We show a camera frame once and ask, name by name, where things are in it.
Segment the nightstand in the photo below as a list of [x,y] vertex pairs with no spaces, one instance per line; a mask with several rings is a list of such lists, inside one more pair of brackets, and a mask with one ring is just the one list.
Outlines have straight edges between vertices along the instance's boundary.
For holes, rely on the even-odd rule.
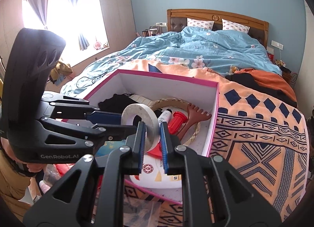
[[281,71],[282,71],[282,78],[288,83],[291,83],[291,70],[287,69],[284,66],[280,67]]

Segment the upholstered headboard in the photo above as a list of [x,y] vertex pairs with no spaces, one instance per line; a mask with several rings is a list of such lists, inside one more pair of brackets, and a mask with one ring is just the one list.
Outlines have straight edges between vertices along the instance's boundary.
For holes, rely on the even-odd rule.
[[213,31],[222,29],[222,19],[250,27],[249,35],[256,38],[265,48],[268,40],[269,23],[249,16],[207,9],[168,9],[168,31],[180,32],[187,26],[187,18],[215,21]]

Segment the window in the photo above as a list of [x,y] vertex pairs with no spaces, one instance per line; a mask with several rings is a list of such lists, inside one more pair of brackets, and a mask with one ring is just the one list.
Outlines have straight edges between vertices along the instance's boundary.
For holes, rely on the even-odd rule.
[[[29,3],[22,2],[24,26],[33,29],[44,29]],[[70,65],[97,53],[94,48],[95,41],[107,42],[105,27],[103,25],[99,0],[78,0],[76,10],[68,0],[49,0],[47,10],[47,28],[61,36],[66,41],[66,47],[61,58]],[[89,47],[80,51],[78,34],[83,33],[89,42]]]

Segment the floral bedding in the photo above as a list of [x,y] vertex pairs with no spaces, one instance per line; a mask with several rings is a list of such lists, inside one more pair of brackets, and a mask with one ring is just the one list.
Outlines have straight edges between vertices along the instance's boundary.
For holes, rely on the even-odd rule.
[[249,35],[234,30],[185,27],[178,33],[137,38],[127,48],[87,66],[79,76],[62,87],[61,93],[76,96],[106,73],[135,59],[181,64],[191,69],[209,67],[221,75],[228,74],[230,67],[254,68],[281,75],[279,67],[268,59],[265,48]]

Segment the brown rake toy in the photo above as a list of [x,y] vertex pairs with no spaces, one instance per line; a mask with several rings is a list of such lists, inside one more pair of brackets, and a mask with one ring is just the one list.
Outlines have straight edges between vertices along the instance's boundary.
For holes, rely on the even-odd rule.
[[199,107],[196,107],[195,105],[192,105],[191,103],[189,103],[189,105],[187,106],[188,121],[177,134],[180,141],[184,137],[185,133],[189,130],[189,128],[191,128],[194,124],[200,121],[207,121],[212,117],[212,114],[207,115],[208,112],[206,111],[203,113],[204,111],[203,109],[201,109],[200,111],[198,110],[199,110]]

